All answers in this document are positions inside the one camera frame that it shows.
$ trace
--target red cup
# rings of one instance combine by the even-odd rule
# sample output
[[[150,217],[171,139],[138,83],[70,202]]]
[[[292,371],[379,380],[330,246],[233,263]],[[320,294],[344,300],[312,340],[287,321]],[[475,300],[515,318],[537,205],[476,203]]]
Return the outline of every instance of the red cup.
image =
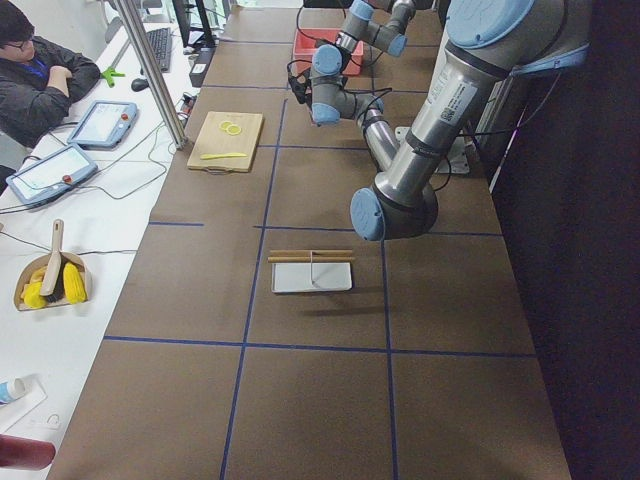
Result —
[[[55,456],[53,443],[0,435],[0,468],[42,470]]]

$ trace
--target black jacket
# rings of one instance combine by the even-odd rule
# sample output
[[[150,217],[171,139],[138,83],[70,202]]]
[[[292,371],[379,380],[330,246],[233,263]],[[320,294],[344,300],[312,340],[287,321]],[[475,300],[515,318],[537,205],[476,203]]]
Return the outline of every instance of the black jacket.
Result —
[[[0,130],[27,147],[34,147],[42,135],[62,123],[69,107],[84,97],[100,79],[100,69],[79,53],[74,53],[42,37],[33,39],[35,69],[0,59]],[[49,68],[67,67],[73,78],[67,80],[69,97],[47,87]]]

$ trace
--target bottle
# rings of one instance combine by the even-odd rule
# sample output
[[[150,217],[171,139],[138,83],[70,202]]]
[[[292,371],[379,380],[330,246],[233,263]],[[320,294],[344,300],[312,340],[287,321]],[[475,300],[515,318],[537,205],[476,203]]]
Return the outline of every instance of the bottle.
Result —
[[[0,434],[0,468],[42,470],[55,455],[53,443]]]
[[[19,378],[0,383],[0,406],[19,399],[25,393],[27,393],[27,388]]]

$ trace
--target tablet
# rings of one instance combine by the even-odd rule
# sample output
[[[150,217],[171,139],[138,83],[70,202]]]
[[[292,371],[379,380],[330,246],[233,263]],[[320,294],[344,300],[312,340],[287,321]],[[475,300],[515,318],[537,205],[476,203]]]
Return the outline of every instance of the tablet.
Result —
[[[50,202],[92,177],[98,166],[76,145],[69,145],[7,178],[25,205]]]
[[[67,143],[85,149],[112,149],[129,132],[137,114],[135,103],[96,100],[71,132]]]

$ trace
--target red basket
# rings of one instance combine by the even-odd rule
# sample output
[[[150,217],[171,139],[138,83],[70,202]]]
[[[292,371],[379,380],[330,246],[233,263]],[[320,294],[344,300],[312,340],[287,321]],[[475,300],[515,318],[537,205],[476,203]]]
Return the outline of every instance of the red basket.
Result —
[[[336,35],[340,30],[338,28],[301,28],[305,35],[309,35],[308,38],[296,31],[296,38],[293,44],[293,58],[295,60],[307,60],[311,61],[313,54],[317,50],[316,42],[314,38],[321,38],[329,40],[330,42],[336,41]],[[362,56],[364,55],[364,46],[362,42],[358,42],[356,49],[351,54],[351,61],[347,64],[347,68],[342,72],[344,75],[355,76],[360,74],[360,66],[362,65]],[[296,72],[301,72],[307,67],[304,64],[297,66]]]

